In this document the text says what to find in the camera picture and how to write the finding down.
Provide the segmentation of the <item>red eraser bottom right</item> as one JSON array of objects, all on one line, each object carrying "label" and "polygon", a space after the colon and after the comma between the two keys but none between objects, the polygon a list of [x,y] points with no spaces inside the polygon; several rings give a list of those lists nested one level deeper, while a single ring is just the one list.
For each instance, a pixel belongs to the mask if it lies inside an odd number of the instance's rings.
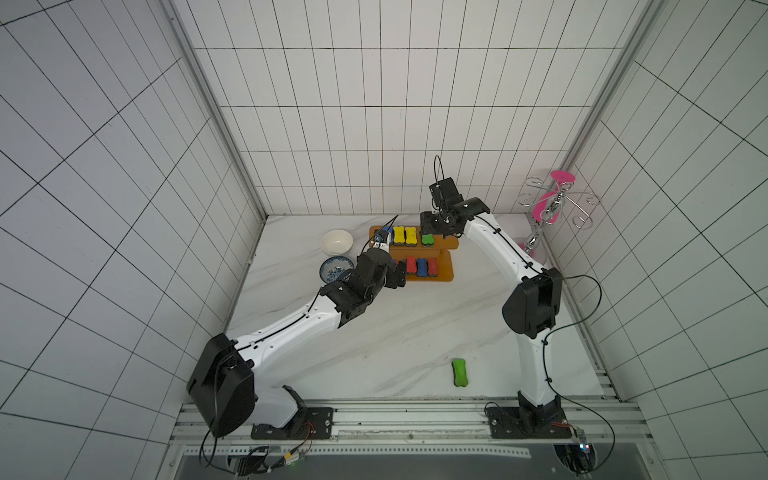
[{"label": "red eraser bottom right", "polygon": [[437,277],[439,274],[438,261],[436,258],[427,259],[427,274],[429,277]]}]

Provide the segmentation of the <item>wooden two-tier shelf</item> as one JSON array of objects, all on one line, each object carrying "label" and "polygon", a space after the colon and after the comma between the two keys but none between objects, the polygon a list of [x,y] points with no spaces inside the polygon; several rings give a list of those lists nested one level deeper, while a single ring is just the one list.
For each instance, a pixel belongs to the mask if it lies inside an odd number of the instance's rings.
[{"label": "wooden two-tier shelf", "polygon": [[[374,232],[382,228],[383,226],[373,226],[369,229],[369,235],[373,237]],[[444,237],[439,235],[433,235],[435,244],[431,247],[423,247],[421,244],[421,229],[419,226],[402,226],[402,227],[416,227],[418,245],[415,247],[409,247],[406,244],[402,246],[390,245],[389,253],[394,262],[405,262],[409,256],[418,258],[436,258],[438,261],[439,274],[437,277],[419,278],[417,275],[408,275],[407,282],[411,281],[431,281],[431,282],[450,282],[454,279],[454,270],[452,264],[451,252],[459,247],[459,241],[456,237]]]}]

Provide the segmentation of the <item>blue patterned ceramic bowl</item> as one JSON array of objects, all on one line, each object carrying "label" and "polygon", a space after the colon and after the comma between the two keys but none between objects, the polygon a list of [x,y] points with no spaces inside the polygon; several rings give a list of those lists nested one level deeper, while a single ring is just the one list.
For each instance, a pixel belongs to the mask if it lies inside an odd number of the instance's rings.
[{"label": "blue patterned ceramic bowl", "polygon": [[325,284],[339,280],[344,274],[354,268],[354,262],[345,256],[332,256],[326,259],[319,268],[319,276]]}]

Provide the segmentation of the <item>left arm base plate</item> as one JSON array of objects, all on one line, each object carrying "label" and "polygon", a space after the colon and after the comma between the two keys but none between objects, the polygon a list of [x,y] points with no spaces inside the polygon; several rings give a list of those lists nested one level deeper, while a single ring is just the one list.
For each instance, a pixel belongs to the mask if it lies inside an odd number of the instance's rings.
[{"label": "left arm base plate", "polygon": [[283,427],[254,425],[250,438],[266,441],[326,440],[331,437],[334,413],[331,407],[300,409]]}]

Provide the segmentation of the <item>white ceramic bowl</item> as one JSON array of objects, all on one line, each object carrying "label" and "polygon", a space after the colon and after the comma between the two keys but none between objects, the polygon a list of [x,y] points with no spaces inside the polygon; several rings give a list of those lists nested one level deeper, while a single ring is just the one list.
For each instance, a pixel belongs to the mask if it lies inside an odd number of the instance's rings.
[{"label": "white ceramic bowl", "polygon": [[321,250],[328,256],[346,254],[354,245],[354,237],[346,230],[335,229],[327,232],[321,239]]}]

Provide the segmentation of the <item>red eraser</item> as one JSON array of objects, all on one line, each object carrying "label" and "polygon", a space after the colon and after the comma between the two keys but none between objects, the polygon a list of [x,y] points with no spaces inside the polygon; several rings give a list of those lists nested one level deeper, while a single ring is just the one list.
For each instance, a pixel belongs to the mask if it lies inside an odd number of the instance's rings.
[{"label": "red eraser", "polygon": [[436,258],[427,259],[427,274],[429,277],[437,277],[439,274],[438,261]]},{"label": "red eraser", "polygon": [[406,273],[408,275],[416,275],[418,271],[417,259],[409,256],[406,258]]}]

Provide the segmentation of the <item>yellow eraser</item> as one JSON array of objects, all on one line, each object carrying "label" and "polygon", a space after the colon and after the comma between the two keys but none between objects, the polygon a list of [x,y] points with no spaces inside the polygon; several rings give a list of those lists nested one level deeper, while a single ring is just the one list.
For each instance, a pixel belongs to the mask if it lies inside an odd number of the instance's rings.
[{"label": "yellow eraser", "polygon": [[418,245],[418,237],[417,237],[417,228],[416,227],[405,227],[404,228],[404,234],[405,234],[405,244],[409,247],[415,247]]},{"label": "yellow eraser", "polygon": [[402,226],[394,226],[392,228],[392,244],[402,246],[406,243],[405,228]]}]

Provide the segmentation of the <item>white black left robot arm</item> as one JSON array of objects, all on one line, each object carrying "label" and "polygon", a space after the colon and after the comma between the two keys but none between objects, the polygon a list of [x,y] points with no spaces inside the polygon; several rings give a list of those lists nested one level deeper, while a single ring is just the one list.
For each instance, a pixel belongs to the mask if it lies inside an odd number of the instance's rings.
[{"label": "white black left robot arm", "polygon": [[257,378],[287,354],[362,315],[383,288],[403,287],[406,277],[404,262],[395,261],[386,248],[371,248],[308,305],[255,333],[236,339],[222,333],[208,340],[187,393],[210,434],[222,438],[252,424],[298,436],[308,421],[304,400],[288,385],[274,387]]}]

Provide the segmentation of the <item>red eraser bottom middle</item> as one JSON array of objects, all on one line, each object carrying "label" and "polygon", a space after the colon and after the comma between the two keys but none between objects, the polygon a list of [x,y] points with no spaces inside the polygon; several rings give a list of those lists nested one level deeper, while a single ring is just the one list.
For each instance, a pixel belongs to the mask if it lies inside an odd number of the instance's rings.
[{"label": "red eraser bottom middle", "polygon": [[406,258],[406,273],[408,275],[416,275],[418,271],[417,259],[409,256]]}]

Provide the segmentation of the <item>aluminium mounting rail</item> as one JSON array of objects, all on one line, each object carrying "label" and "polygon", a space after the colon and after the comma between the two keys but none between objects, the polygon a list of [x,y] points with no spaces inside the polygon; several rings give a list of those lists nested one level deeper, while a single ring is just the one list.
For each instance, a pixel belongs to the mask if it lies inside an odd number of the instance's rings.
[{"label": "aluminium mounting rail", "polygon": [[536,447],[551,451],[556,444],[576,442],[577,430],[583,430],[586,440],[599,453],[642,444],[650,438],[650,430],[637,406],[603,398],[582,398],[575,404],[565,404],[565,418],[558,423],[572,430],[570,439],[493,439],[484,415],[484,407],[490,402],[502,407],[516,404],[513,399],[318,401],[310,407],[335,410],[331,437],[289,441],[252,440],[250,424],[215,440],[197,409],[185,405],[177,417],[170,443],[185,454],[221,456],[245,455],[264,446],[273,455],[298,448],[312,455],[487,455],[530,459]]}]

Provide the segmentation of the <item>blue eraser bottom right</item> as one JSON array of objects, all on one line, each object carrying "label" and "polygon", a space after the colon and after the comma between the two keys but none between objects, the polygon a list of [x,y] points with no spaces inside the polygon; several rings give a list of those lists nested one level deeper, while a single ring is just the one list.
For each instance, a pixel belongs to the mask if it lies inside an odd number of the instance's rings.
[{"label": "blue eraser bottom right", "polygon": [[419,278],[426,278],[429,276],[429,263],[426,258],[418,258],[416,260],[416,275]]}]

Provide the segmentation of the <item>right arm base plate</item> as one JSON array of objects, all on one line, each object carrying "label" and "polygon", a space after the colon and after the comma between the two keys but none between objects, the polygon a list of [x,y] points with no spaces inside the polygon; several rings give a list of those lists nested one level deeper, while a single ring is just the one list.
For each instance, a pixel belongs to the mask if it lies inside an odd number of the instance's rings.
[{"label": "right arm base plate", "polygon": [[488,421],[490,434],[493,439],[525,440],[570,439],[572,430],[557,422],[536,426],[535,422],[521,412],[519,407],[502,407],[490,402],[484,407],[484,415]]}]

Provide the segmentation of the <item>chrome pink cup stand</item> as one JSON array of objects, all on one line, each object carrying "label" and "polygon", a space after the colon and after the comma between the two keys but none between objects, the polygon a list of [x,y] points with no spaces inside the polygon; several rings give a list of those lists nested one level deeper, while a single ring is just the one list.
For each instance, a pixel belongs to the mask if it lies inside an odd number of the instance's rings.
[{"label": "chrome pink cup stand", "polygon": [[597,206],[601,199],[590,191],[574,190],[575,182],[574,174],[556,170],[550,174],[550,180],[528,177],[523,184],[528,191],[519,195],[518,204],[529,210],[531,233],[516,242],[526,254],[541,264],[547,262],[547,254],[541,246],[544,229],[555,225],[561,217],[566,218],[564,210],[567,206],[574,209],[571,222],[577,230],[588,230],[594,223],[592,214],[580,201],[583,200],[588,206]]}]

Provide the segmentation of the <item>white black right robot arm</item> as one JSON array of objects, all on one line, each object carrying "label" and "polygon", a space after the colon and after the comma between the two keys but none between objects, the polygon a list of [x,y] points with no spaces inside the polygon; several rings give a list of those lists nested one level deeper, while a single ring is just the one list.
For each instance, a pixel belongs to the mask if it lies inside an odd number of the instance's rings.
[{"label": "white black right robot arm", "polygon": [[547,428],[562,414],[561,397],[552,387],[548,369],[548,335],[560,310],[562,275],[525,253],[478,198],[435,194],[433,210],[423,212],[420,223],[426,233],[471,240],[510,281],[511,293],[501,314],[518,341],[520,422],[529,434]]}]

